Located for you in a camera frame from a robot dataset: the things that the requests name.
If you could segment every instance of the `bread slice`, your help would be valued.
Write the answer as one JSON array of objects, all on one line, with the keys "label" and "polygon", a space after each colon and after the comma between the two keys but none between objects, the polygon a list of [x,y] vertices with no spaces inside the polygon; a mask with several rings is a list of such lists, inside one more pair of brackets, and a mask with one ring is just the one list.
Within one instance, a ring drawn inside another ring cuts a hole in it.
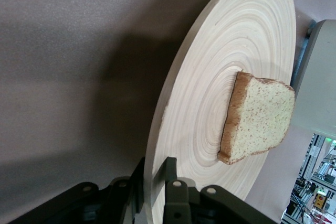
[{"label": "bread slice", "polygon": [[239,72],[218,159],[231,165],[278,146],[286,135],[294,103],[295,93],[291,86]]}]

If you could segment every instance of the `wooden board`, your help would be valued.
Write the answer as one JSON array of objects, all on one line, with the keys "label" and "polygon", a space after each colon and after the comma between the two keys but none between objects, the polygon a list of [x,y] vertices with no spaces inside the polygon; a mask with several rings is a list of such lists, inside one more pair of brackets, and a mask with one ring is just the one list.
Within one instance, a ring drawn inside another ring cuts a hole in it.
[{"label": "wooden board", "polygon": [[244,69],[289,84],[295,34],[293,0],[211,0],[204,8],[155,110],[144,172],[149,223],[162,223],[164,190],[155,176],[168,156],[177,157],[178,177],[198,189],[217,184],[245,199],[267,153],[231,166],[217,159],[235,75]]}]

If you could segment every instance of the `wood grain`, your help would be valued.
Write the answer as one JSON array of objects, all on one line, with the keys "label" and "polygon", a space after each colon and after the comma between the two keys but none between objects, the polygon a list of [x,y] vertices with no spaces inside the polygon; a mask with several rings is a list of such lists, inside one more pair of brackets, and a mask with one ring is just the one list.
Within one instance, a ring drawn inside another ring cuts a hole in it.
[{"label": "wood grain", "polygon": [[197,189],[217,184],[245,199],[267,153],[230,166],[217,159],[236,73],[244,69],[289,84],[295,34],[293,0],[211,0],[204,8],[155,110],[144,172],[149,223],[162,223],[164,190],[157,172],[168,156],[177,157],[177,175],[194,180]]}]

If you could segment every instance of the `gray surface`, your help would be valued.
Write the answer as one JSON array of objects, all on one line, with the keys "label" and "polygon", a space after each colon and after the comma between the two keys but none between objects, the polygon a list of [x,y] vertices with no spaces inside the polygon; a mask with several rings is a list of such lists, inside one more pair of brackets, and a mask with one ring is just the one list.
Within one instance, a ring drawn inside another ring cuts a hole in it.
[{"label": "gray surface", "polygon": [[[0,223],[133,171],[170,63],[208,1],[0,1]],[[295,4],[300,49],[311,19],[336,18],[336,0]]]}]

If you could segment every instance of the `wooden plate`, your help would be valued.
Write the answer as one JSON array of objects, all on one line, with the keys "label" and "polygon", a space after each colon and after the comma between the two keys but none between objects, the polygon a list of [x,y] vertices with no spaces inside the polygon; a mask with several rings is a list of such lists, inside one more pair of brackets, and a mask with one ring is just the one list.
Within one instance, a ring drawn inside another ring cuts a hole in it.
[{"label": "wooden plate", "polygon": [[295,34],[293,0],[211,0],[204,8],[155,110],[144,172],[149,223],[162,223],[164,190],[155,176],[168,156],[177,157],[178,177],[197,189],[216,184],[245,199],[267,153],[231,166],[217,159],[235,75],[244,69],[289,84]]}]

